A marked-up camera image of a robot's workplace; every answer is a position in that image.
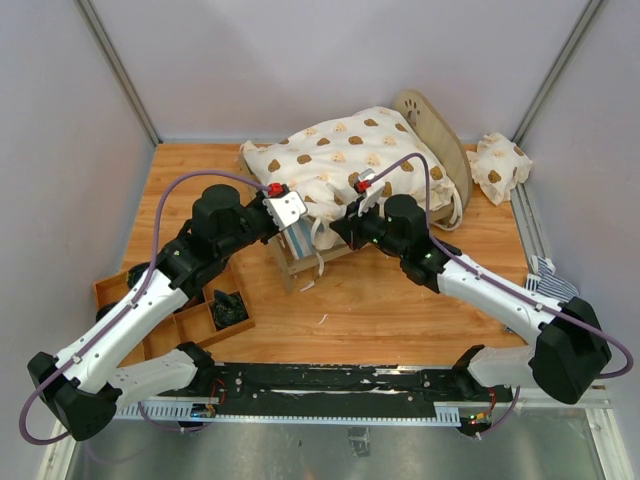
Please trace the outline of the wooden pet bed frame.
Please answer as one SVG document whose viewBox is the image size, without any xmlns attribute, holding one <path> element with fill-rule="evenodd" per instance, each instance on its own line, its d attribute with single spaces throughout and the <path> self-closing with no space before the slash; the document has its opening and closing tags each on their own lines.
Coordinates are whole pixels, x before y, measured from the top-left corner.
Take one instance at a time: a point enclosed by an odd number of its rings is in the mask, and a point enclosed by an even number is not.
<svg viewBox="0 0 640 480">
<path fill-rule="evenodd" d="M 395 97 L 391 107 L 383 108 L 401 113 L 409 124 L 417 129 L 417 135 L 427 143 L 436 157 L 444 163 L 447 174 L 454 181 L 458 193 L 462 198 L 464 214 L 471 199 L 472 179 L 467 155 L 458 136 L 432 104 L 417 90 L 404 90 L 400 92 Z M 412 158 L 417 158 L 421 161 L 424 176 L 428 177 L 428 164 L 425 157 L 420 153 L 408 154 L 389 167 L 393 169 L 393 172 L 394 169 Z M 238 160 L 243 169 L 257 179 L 240 156 L 240 152 L 238 154 Z M 315 269 L 317 272 L 322 273 L 326 262 L 346 255 L 349 252 L 348 247 L 342 241 L 329 250 L 323 250 L 314 256 L 295 260 L 291 255 L 283 233 L 284 232 L 271 239 L 269 246 L 276 264 L 280 269 L 287 291 L 292 290 L 293 278 L 297 273 L 310 269 Z"/>
</svg>

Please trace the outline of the large bear print cushion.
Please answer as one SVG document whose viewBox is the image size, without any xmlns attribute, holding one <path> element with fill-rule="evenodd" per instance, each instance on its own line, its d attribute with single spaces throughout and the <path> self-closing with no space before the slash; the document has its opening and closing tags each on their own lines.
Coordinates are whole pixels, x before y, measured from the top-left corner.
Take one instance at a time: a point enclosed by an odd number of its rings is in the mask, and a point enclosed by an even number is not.
<svg viewBox="0 0 640 480">
<path fill-rule="evenodd" d="M 421 161 L 412 158 L 384 177 L 380 200 L 409 194 L 430 209 L 431 224 L 456 229 L 463 203 L 454 181 L 417 129 L 395 110 L 375 106 L 308 127 L 279 143 L 247 141 L 240 147 L 240 156 L 261 184 L 280 183 L 303 198 L 314 254 L 342 242 L 329 223 L 356 199 L 353 184 L 359 174 L 368 169 L 380 173 L 411 153 L 425 157 L 429 176 L 424 176 Z"/>
</svg>

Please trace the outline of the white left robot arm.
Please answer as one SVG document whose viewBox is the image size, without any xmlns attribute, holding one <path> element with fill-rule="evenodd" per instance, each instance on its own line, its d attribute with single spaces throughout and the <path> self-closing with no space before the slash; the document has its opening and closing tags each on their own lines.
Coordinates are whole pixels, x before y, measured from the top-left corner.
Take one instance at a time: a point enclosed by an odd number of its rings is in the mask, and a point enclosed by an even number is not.
<svg viewBox="0 0 640 480">
<path fill-rule="evenodd" d="M 229 258 L 266 243 L 306 213 L 299 195 L 273 185 L 242 204 L 232 186 L 207 188 L 178 235 L 154 248 L 143 277 L 99 322 L 55 355 L 36 354 L 27 369 L 69 436 L 87 440 L 122 408 L 169 391 L 195 396 L 214 383 L 215 362 L 194 342 L 130 367 L 122 360 L 159 323 L 201 293 Z"/>
</svg>

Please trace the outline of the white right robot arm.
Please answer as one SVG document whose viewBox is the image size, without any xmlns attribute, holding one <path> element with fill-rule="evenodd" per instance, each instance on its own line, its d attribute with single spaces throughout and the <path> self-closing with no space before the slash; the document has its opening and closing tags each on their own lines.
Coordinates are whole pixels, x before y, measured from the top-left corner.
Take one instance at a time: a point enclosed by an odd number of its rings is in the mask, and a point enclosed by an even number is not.
<svg viewBox="0 0 640 480">
<path fill-rule="evenodd" d="M 470 348 L 453 375 L 455 392 L 474 400 L 489 387 L 538 387 L 573 405 L 611 359 L 592 306 L 573 297 L 554 299 L 527 290 L 481 267 L 459 249 L 430 234 L 426 213 L 409 195 L 394 195 L 383 206 L 360 212 L 352 202 L 331 229 L 351 249 L 367 244 L 399 260 L 413 283 L 462 300 L 500 321 L 525 346 Z"/>
</svg>

